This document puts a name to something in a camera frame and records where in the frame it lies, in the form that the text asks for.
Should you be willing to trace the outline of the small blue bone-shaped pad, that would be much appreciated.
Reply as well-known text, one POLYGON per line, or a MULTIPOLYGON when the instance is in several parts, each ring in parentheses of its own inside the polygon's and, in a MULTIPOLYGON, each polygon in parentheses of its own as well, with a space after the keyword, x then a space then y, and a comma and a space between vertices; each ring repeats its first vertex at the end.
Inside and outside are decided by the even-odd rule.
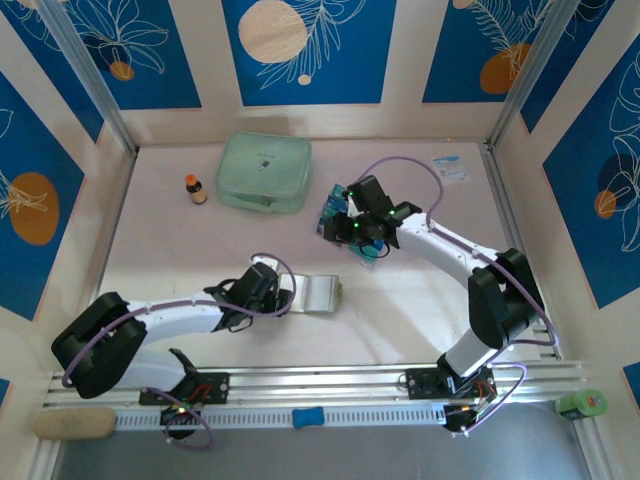
POLYGON ((291 412, 291 419, 295 429, 323 426, 325 412, 322 407, 296 408, 291 412))

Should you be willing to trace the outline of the aluminium table edge rail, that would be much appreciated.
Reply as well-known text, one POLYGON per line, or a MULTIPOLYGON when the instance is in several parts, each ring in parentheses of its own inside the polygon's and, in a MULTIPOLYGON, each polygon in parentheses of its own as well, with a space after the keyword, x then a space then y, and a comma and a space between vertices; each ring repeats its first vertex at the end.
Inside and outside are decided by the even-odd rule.
MULTIPOLYGON (((526 253, 526 247, 519 229, 516 212, 510 199, 509 192, 500 171, 493 145, 488 141, 481 143, 481 158, 492 190, 496 209, 498 211, 505 238, 509 246, 526 253)), ((545 360, 562 360, 563 352, 559 344, 551 346, 552 336, 548 327, 537 317, 529 330, 534 337, 534 345, 540 356, 545 360)))
POLYGON ((106 213, 100 223, 75 317, 81 314, 100 293, 138 156, 139 149, 122 160, 121 167, 103 195, 106 201, 106 213))

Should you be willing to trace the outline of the aluminium frame post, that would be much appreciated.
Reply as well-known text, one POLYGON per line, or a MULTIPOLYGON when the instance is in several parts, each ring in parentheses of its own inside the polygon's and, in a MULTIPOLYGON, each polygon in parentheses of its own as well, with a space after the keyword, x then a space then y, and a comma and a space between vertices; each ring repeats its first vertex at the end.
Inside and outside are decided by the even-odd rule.
POLYGON ((64 6, 57 0, 35 0, 35 3, 44 24, 101 117, 124 149, 136 156, 139 147, 127 129, 115 98, 65 12, 64 6))
POLYGON ((581 0, 548 0, 550 13, 508 92, 487 146, 493 152, 514 123, 532 133, 559 92, 593 34, 583 19, 581 0))

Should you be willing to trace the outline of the beige oblong sponge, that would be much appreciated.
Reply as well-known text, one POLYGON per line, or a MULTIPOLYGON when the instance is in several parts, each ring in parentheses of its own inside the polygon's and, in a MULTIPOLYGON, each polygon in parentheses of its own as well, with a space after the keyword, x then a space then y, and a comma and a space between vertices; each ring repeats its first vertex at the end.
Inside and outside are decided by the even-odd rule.
POLYGON ((34 434, 41 440, 94 440, 110 436, 116 414, 109 408, 47 410, 33 421, 34 434))

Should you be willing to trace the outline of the white blue sachet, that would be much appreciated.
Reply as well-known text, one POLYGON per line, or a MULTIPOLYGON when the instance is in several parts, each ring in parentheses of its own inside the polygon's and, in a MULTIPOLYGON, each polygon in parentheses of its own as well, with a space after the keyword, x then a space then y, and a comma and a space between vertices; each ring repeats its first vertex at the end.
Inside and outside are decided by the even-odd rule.
POLYGON ((458 155, 436 157, 431 159, 444 186, 458 185, 471 181, 465 163, 458 155))

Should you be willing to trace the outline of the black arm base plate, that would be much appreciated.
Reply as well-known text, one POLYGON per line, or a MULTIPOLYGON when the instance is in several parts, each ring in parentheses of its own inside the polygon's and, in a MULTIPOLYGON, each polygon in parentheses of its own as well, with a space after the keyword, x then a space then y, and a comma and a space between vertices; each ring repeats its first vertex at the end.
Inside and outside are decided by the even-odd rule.
POLYGON ((227 403, 229 381, 227 372, 190 374, 168 394, 190 405, 224 405, 227 403))
POLYGON ((493 371, 481 367, 469 377, 460 378, 437 368, 411 368, 405 371, 411 400, 487 399, 497 397, 493 371))

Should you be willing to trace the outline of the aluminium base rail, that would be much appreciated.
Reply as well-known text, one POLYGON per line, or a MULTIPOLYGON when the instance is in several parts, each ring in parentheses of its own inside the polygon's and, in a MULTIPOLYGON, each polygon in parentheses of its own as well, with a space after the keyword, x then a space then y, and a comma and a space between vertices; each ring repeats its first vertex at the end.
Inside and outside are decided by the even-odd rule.
MULTIPOLYGON (((383 405, 424 401, 433 404, 463 405, 487 399, 411 400, 405 371, 411 368, 436 368, 433 364, 396 364, 374 366, 315 366, 281 368, 196 368, 198 373, 230 375, 227 403, 213 407, 267 408, 383 405)), ((571 361, 498 362, 493 371, 498 399, 516 402, 555 400, 583 390, 587 380, 581 365, 571 361)), ((44 399, 44 408, 121 407, 164 408, 178 404, 166 392, 137 388, 114 388, 92 399, 83 399, 66 388, 60 376, 54 376, 44 399)))

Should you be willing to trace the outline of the mint green zip pouch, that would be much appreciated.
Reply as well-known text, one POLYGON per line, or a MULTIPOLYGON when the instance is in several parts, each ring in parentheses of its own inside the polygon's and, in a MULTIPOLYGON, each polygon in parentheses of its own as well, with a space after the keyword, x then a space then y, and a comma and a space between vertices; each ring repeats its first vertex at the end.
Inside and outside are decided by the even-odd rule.
POLYGON ((216 172, 218 199, 239 209, 294 214, 306 199, 311 160, 312 146, 305 138, 236 132, 216 172))

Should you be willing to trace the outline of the brown bottle orange cap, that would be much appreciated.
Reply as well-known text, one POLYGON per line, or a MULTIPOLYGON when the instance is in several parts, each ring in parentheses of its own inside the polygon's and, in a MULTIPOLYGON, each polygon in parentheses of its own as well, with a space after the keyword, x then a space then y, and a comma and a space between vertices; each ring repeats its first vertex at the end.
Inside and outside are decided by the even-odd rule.
POLYGON ((188 174, 185 176, 185 187, 194 204, 201 205, 206 202, 207 194, 201 182, 194 174, 188 174))

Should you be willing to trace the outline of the black base electronics module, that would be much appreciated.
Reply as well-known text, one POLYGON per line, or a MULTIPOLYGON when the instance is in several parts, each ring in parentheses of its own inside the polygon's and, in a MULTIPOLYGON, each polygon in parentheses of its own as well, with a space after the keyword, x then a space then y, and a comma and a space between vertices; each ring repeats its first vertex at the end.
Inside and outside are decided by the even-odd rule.
POLYGON ((494 409, 488 403, 446 406, 444 428, 453 437, 468 437, 472 431, 488 420, 493 412, 494 409))
POLYGON ((163 428, 168 443, 184 440, 195 433, 193 429, 176 429, 177 426, 195 425, 196 423, 195 417, 184 407, 170 405, 160 412, 160 426, 163 428))

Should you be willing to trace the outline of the group of teal packets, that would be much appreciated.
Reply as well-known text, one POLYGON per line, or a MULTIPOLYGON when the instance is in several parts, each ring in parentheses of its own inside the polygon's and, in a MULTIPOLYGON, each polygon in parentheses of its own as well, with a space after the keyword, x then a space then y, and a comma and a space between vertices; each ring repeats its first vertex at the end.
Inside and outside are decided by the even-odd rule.
MULTIPOLYGON (((346 213, 348 210, 348 202, 344 198, 346 188, 340 184, 335 184, 328 194, 326 201, 320 211, 318 222, 316 224, 316 235, 324 237, 324 227, 327 221, 338 213, 346 213)), ((373 268, 379 259, 389 255, 390 248, 383 241, 376 240, 372 245, 363 247, 333 243, 337 248, 344 249, 349 252, 353 259, 367 267, 373 268)))

